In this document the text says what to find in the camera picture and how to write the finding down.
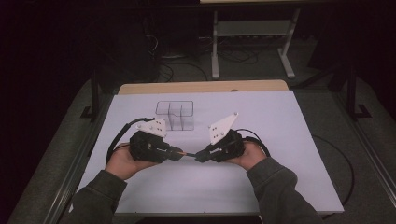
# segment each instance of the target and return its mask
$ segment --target person's right hand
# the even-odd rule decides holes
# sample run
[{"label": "person's right hand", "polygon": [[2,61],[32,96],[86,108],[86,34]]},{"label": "person's right hand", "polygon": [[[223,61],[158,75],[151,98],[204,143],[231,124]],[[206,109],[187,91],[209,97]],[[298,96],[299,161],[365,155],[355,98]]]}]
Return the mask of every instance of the person's right hand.
[{"label": "person's right hand", "polygon": [[237,165],[242,166],[246,171],[250,170],[259,161],[266,159],[264,152],[259,145],[252,142],[244,142],[245,152],[242,156],[227,160]]}]

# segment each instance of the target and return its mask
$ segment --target white tabletop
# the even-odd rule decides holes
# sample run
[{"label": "white tabletop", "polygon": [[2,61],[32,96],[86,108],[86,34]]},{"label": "white tabletop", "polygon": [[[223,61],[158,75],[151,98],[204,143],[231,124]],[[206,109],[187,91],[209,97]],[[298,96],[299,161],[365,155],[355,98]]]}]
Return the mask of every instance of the white tabletop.
[{"label": "white tabletop", "polygon": [[[297,174],[296,189],[318,212],[344,211],[292,91],[117,95],[79,189],[104,169],[108,146],[123,125],[134,119],[155,117],[159,101],[194,103],[194,130],[168,132],[164,141],[170,145],[190,153],[202,150],[209,144],[208,125],[238,112],[233,129],[255,132],[272,157]],[[129,142],[135,131],[132,127],[121,142]],[[116,213],[143,216],[259,213],[246,172],[229,163],[200,163],[184,157],[143,170],[127,182]]]}]

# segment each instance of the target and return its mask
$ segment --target gray floor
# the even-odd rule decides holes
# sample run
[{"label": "gray floor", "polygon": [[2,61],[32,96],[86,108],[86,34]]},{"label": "gray floor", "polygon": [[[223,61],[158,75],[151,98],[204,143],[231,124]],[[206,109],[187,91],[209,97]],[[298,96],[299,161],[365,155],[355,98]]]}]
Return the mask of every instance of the gray floor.
[{"label": "gray floor", "polygon": [[[256,63],[254,63],[254,57],[246,61],[246,63],[253,64],[231,63],[220,59],[220,80],[284,79],[289,85],[294,85],[318,72],[316,69],[306,67],[316,45],[315,40],[292,42],[288,55],[296,74],[293,80],[285,77],[277,56],[276,48],[280,46],[282,39],[276,42],[267,39],[263,42],[264,47],[258,48],[261,51]],[[246,56],[246,53],[236,49],[224,50],[223,53],[240,58]],[[195,59],[181,58],[164,62],[193,63],[201,67],[211,80],[209,77],[211,74],[210,53],[205,53]],[[174,81],[205,81],[203,73],[193,66],[186,64],[169,64],[169,66],[174,70]],[[331,144],[350,159],[354,168],[355,186],[345,205],[345,213],[327,218],[326,223],[396,223],[396,209],[379,181],[369,154],[355,131],[355,126],[359,125],[366,133],[378,158],[389,171],[389,175],[396,179],[396,165],[393,162],[396,158],[396,150],[394,150],[396,148],[396,123],[376,100],[371,88],[361,80],[358,80],[357,101],[359,104],[364,104],[373,117],[359,119],[358,123],[351,121],[343,108],[342,99],[345,98],[345,92],[336,94],[326,90],[325,86],[329,78],[331,77],[323,78],[307,90],[295,91],[311,133],[325,139],[314,137],[318,151],[342,201],[350,188],[351,174],[346,160]],[[166,77],[159,79],[160,82],[165,80]],[[97,127],[93,127],[94,123],[79,118],[84,107],[89,104],[90,85],[87,83],[81,88],[70,106],[64,122],[37,168],[30,185],[21,197],[9,223],[43,223],[46,220],[51,202],[57,199],[57,195],[60,195],[58,190],[64,184],[64,177],[70,171],[71,164],[74,164],[75,155],[81,150],[81,143],[87,136],[97,134],[92,131],[97,130]],[[79,176],[82,175],[87,159],[85,158],[76,169]],[[135,223],[140,218],[115,217],[114,223]]]}]

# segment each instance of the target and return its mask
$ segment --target table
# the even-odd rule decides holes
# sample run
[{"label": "table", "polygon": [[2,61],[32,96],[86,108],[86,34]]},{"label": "table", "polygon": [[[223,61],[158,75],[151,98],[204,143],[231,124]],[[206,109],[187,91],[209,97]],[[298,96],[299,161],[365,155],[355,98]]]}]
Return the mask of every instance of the table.
[{"label": "table", "polygon": [[[272,156],[299,176],[297,190],[317,211],[323,214],[343,211],[297,101],[281,80],[122,86],[108,111],[79,189],[105,167],[106,149],[120,128],[132,119],[150,117],[161,100],[194,101],[194,130],[168,132],[165,142],[195,153],[209,143],[207,124],[237,110],[240,115],[233,128],[247,128],[261,136]],[[133,132],[132,128],[120,141],[128,141]],[[165,161],[127,182],[117,214],[259,214],[245,171],[229,163],[199,163],[192,158]]]}]

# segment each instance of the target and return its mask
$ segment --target sleeve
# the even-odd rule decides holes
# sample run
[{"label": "sleeve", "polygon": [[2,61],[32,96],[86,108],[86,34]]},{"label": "sleeve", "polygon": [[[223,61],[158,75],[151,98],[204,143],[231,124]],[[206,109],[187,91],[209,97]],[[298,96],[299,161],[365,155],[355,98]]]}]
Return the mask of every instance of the sleeve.
[{"label": "sleeve", "polygon": [[73,197],[73,210],[65,214],[60,223],[111,223],[126,185],[102,170]]},{"label": "sleeve", "polygon": [[263,223],[323,223],[312,205],[294,189],[297,175],[274,159],[260,161],[247,176],[259,201]]}]

